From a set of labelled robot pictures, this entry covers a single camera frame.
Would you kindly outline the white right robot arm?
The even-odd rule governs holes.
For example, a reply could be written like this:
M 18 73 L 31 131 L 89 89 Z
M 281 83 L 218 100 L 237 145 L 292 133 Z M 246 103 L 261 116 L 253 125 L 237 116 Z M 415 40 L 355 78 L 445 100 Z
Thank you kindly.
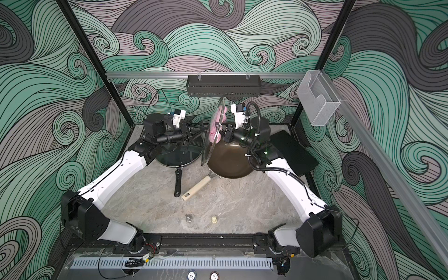
M 340 241 L 343 214 L 337 206 L 329 206 L 316 196 L 294 172 L 293 155 L 308 155 L 285 143 L 293 137 L 285 131 L 272 135 L 266 119 L 256 124 L 261 127 L 219 126 L 216 134 L 223 142 L 242 145 L 249 166 L 272 179 L 300 217 L 298 226 L 280 225 L 271 231 L 274 244 L 282 249 L 297 247 L 309 257 L 316 257 Z

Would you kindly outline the pink cloth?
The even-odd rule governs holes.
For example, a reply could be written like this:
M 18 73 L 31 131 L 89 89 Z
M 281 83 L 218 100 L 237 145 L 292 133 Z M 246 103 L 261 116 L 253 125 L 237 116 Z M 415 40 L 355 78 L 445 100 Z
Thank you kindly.
M 222 138 L 220 131 L 222 128 L 222 123 L 227 119 L 227 110 L 228 109 L 226 106 L 219 106 L 213 115 L 208 132 L 208 139 L 212 144 L 217 144 Z

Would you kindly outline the glass pot lid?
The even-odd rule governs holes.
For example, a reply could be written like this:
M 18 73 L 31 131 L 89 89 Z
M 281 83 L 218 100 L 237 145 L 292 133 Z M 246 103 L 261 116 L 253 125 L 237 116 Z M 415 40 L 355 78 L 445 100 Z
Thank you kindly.
M 220 130 L 222 129 L 223 123 L 226 121 L 226 113 L 228 109 L 225 105 L 225 98 L 221 97 L 212 114 L 211 120 L 209 122 L 207 131 L 204 137 L 204 146 L 201 157 L 201 165 L 206 165 L 213 153 L 216 144 L 221 140 Z

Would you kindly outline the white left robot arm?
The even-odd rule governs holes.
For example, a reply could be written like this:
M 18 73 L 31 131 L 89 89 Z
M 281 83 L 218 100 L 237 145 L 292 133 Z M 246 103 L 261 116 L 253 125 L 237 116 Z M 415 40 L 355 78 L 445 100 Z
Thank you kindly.
M 143 134 L 102 175 L 78 191 L 66 191 L 61 197 L 61 224 L 86 243 L 107 240 L 126 246 L 133 254 L 145 246 L 144 233 L 138 227 L 110 219 L 102 208 L 133 175 L 158 156 L 168 154 L 174 144 L 182 151 L 200 151 L 191 142 L 205 132 L 203 123 L 186 122 L 182 110 L 169 114 L 154 113 L 143 120 Z

